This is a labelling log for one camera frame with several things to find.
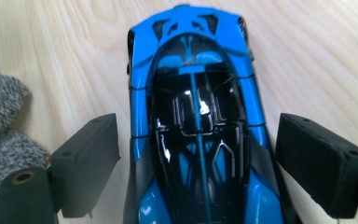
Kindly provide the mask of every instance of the wooden surface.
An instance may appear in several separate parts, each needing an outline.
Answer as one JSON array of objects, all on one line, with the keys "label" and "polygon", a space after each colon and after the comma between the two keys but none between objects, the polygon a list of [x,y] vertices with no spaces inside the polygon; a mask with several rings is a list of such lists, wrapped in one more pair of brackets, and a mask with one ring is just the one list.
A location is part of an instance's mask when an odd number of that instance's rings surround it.
[{"label": "wooden surface", "polygon": [[[86,122],[117,114],[122,160],[94,219],[121,223],[129,171],[126,36],[176,1],[0,1],[0,73],[32,98],[14,126],[53,152]],[[271,139],[280,113],[319,122],[358,145],[358,1],[194,1],[243,15]],[[288,178],[305,223],[337,223]],[[357,223],[340,220],[340,223]]]}]

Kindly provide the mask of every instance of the blue toy car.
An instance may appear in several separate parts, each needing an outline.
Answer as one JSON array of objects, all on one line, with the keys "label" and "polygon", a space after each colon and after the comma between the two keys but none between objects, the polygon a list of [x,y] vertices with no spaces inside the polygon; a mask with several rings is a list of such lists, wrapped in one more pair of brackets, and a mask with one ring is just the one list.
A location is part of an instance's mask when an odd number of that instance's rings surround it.
[{"label": "blue toy car", "polygon": [[[128,50],[131,170],[124,223],[301,223],[270,148],[244,19],[178,6],[132,27]],[[333,135],[321,137],[326,131],[308,119],[281,122],[290,132],[282,129],[278,147],[295,154],[317,144],[337,150],[325,144]],[[305,140],[293,141],[296,135]],[[331,155],[324,153],[314,154],[315,164]],[[290,170],[288,158],[282,160]],[[290,162],[312,164],[302,159]],[[302,168],[295,171],[316,172],[315,178],[324,169]],[[329,195],[320,189],[333,194],[348,186],[329,183],[305,189],[324,200]],[[355,208],[347,209],[351,216]]]}]

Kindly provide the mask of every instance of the blue car body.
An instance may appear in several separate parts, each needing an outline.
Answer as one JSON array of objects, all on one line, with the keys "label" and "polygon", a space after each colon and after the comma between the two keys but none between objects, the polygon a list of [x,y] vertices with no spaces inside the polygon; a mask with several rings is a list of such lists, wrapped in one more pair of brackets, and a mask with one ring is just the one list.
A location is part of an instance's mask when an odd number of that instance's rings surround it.
[{"label": "blue car body", "polygon": [[190,6],[129,31],[125,223],[286,222],[246,32]]}]

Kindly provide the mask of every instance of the wood grain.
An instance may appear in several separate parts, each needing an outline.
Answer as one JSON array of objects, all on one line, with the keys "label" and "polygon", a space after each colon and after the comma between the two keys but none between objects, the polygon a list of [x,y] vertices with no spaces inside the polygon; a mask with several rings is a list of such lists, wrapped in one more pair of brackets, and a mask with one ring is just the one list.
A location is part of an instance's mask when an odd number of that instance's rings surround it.
[{"label": "wood grain", "polygon": [[[122,160],[95,218],[121,223],[129,171],[126,36],[179,1],[0,1],[0,73],[32,98],[14,126],[50,152],[97,116],[117,113]],[[319,122],[358,145],[358,0],[192,1],[243,15],[272,142],[280,113]],[[305,223],[337,223],[287,177]],[[340,223],[357,223],[340,220]]]}]

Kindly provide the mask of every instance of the toy car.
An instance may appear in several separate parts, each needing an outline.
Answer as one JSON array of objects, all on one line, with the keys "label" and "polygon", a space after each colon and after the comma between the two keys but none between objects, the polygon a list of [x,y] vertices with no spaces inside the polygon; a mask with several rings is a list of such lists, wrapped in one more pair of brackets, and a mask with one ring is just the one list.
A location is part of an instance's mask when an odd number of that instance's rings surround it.
[{"label": "toy car", "polygon": [[124,222],[283,223],[244,19],[178,6],[131,28],[128,49]]}]

